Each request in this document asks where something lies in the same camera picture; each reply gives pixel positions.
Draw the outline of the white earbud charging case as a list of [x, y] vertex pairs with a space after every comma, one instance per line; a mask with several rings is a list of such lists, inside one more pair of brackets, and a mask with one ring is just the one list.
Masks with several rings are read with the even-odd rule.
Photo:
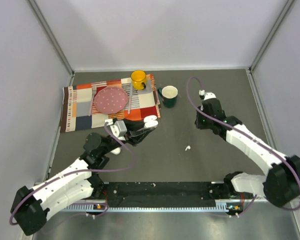
[[144, 128], [150, 129], [150, 128], [156, 128], [158, 126], [158, 117], [156, 115], [149, 115], [143, 119], [144, 122]]

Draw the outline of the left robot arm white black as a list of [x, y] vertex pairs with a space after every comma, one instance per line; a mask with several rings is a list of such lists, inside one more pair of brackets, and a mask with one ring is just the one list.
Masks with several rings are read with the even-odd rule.
[[108, 153], [118, 155], [127, 145], [136, 146], [158, 126], [157, 117], [149, 115], [141, 121], [107, 119], [107, 135], [92, 132], [85, 138], [84, 152], [71, 165], [46, 181], [17, 190], [9, 223], [18, 225], [26, 236], [37, 233], [55, 214], [79, 200], [99, 198], [104, 182]]

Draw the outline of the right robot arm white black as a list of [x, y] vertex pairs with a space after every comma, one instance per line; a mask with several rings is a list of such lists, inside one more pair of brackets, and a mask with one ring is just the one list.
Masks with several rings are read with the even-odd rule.
[[211, 130], [251, 159], [262, 175], [241, 171], [228, 174], [223, 192], [235, 198], [241, 192], [267, 199], [282, 208], [300, 197], [300, 157], [287, 156], [256, 137], [235, 116], [226, 116], [216, 97], [204, 98], [196, 112], [195, 125], [200, 130]]

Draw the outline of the dark green mug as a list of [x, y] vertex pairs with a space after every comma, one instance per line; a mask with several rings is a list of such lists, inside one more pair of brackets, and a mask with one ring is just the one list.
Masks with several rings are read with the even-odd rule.
[[176, 105], [178, 97], [178, 89], [176, 87], [172, 85], [159, 87], [157, 92], [166, 108], [173, 108]]

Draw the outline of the lilac knife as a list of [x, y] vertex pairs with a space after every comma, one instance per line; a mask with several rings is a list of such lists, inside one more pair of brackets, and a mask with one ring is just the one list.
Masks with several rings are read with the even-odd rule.
[[133, 98], [133, 84], [132, 82], [130, 83], [130, 88], [129, 88], [129, 100], [128, 100], [128, 109], [127, 113], [130, 115], [131, 113], [131, 108], [132, 108], [132, 98]]

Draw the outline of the pink dotted plate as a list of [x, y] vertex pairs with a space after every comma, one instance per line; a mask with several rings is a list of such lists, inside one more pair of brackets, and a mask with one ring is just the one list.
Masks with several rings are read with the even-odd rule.
[[98, 91], [93, 103], [100, 113], [111, 115], [123, 110], [128, 103], [128, 98], [121, 87], [107, 86]]

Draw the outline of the yellow mug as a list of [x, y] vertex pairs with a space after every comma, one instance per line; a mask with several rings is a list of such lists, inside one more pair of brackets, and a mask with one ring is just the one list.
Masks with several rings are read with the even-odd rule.
[[132, 86], [138, 90], [145, 90], [147, 87], [147, 75], [143, 70], [135, 70], [130, 75]]

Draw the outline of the lilac fork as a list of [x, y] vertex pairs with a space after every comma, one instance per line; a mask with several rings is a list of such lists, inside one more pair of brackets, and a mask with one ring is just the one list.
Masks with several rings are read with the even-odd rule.
[[95, 97], [95, 94], [97, 93], [97, 86], [95, 84], [92, 84], [91, 89], [92, 89], [91, 90], [91, 100], [90, 100], [90, 106], [89, 106], [89, 112], [88, 112], [89, 116], [91, 116], [91, 114], [92, 114], [94, 97]]

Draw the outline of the patterned orange placemat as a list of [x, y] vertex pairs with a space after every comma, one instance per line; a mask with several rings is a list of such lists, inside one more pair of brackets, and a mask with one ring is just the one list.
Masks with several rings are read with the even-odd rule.
[[145, 90], [133, 90], [131, 106], [126, 104], [124, 109], [112, 114], [101, 113], [91, 103], [93, 87], [96, 87], [97, 92], [106, 87], [118, 87], [129, 95], [131, 84], [129, 77], [65, 87], [63, 89], [60, 132], [67, 133], [100, 128], [104, 126], [105, 120], [113, 118], [132, 121], [141, 121], [150, 115], [160, 118], [161, 104], [155, 78], [152, 74], [147, 74], [146, 79]]

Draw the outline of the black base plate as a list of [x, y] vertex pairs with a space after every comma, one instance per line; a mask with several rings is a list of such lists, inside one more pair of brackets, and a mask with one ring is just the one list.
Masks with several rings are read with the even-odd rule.
[[109, 182], [99, 185], [90, 197], [110, 207], [211, 207], [216, 200], [241, 200], [223, 183]]

